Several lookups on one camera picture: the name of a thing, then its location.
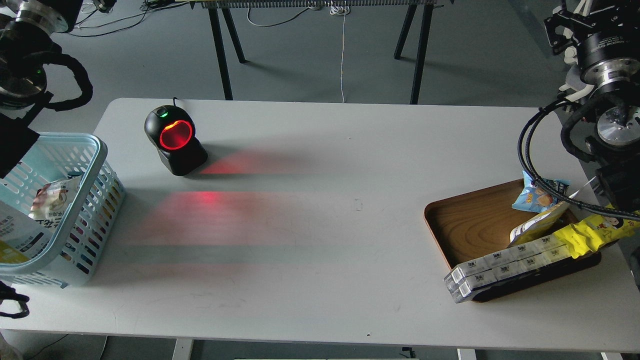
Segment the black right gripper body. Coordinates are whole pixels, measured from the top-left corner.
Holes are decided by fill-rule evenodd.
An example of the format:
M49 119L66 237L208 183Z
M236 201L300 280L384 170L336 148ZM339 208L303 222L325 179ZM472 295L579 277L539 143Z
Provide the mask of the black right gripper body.
M638 10L599 10L573 25L577 66L583 81L612 81L639 71Z

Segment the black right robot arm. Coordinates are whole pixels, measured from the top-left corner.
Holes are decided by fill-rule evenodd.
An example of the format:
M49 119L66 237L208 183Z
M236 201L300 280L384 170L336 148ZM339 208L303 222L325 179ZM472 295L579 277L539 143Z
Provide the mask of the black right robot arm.
M639 2L585 0L566 4L543 22L551 52L569 54L583 84L538 109L518 138L522 169L546 191L558 191L542 178L530 156L530 143L542 119L556 109L573 107L560 140L582 162L595 162L599 191L610 207L560 199L592 214L639 221Z

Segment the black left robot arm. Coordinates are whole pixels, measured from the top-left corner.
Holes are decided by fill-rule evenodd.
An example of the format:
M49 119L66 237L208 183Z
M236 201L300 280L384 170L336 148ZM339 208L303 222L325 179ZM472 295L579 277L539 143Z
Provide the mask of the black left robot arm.
M1 15L0 100L2 109L26 109L23 117L1 116L0 173L7 176L39 139L30 129L43 109L69 111L86 105L93 98L93 85L86 68L71 55L64 54L52 34L66 34L77 22L81 0L3 0L1 7L12 15ZM47 91L46 65L71 71L80 95L54 102Z

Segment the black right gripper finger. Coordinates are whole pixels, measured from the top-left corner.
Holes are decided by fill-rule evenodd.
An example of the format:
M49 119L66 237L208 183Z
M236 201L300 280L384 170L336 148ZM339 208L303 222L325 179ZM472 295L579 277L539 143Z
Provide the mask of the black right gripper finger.
M569 30L577 36L578 41L582 41L595 30L595 22L587 16L579 13L572 13L566 9L560 9L543 21L551 53L559 55L568 47L577 42L572 39L572 35L564 35L564 30Z

